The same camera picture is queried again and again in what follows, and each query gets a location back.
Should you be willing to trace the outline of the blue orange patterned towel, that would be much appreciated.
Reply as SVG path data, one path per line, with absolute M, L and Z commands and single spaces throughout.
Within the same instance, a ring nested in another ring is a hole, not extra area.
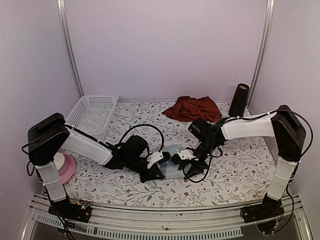
M 183 149 L 180 145 L 174 144 L 165 146 L 162 152 L 168 152 L 171 157 L 173 155 L 178 154 L 179 152 L 191 152 L 191 150 Z M 172 160 L 168 160 L 164 163 L 159 164 L 159 169 L 161 170 L 162 174 L 164 175 L 164 180 L 173 180 L 184 178 L 185 175 L 182 170 L 178 170 L 179 164 L 174 164 Z

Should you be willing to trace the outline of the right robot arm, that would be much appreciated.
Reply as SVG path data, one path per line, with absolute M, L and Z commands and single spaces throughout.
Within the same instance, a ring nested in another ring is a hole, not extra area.
M 207 159 L 214 158 L 213 152 L 227 141 L 241 138 L 273 139 L 277 151 L 275 172 L 271 184 L 259 206 L 262 218 L 269 218 L 278 210 L 278 203 L 287 187 L 295 178 L 306 139 L 306 129 L 301 123 L 303 117 L 287 105 L 248 117 L 224 117 L 215 123 L 208 123 L 199 117 L 188 130 L 199 140 L 195 149 L 187 148 L 175 154 L 173 161 L 179 170 L 185 171 L 185 179 L 203 173 L 208 168 Z

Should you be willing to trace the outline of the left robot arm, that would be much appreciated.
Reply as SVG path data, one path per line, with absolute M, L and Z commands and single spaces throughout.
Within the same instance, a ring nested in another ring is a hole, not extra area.
M 59 112 L 33 125 L 27 131 L 27 143 L 21 150 L 28 156 L 55 209 L 63 217 L 70 217 L 75 210 L 54 164 L 58 153 L 76 154 L 110 170 L 131 170 L 139 175 L 142 183 L 165 178 L 158 166 L 164 153 L 151 153 L 143 137 L 132 135 L 116 144 L 103 142 L 68 124 Z

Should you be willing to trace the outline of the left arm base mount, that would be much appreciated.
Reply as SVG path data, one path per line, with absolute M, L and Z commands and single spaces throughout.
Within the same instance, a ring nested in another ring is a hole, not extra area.
M 69 199 L 50 203 L 49 214 L 57 217 L 88 223 L 91 217 L 92 208 L 90 206 L 82 207 L 81 204 L 72 203 Z

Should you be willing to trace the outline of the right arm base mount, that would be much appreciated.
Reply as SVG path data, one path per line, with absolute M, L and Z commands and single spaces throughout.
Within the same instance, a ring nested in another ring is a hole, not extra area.
M 256 205 L 246 205 L 240 210 L 240 216 L 245 223 L 261 221 L 283 215 L 285 213 L 282 201 L 274 200 L 265 195 L 262 203 Z

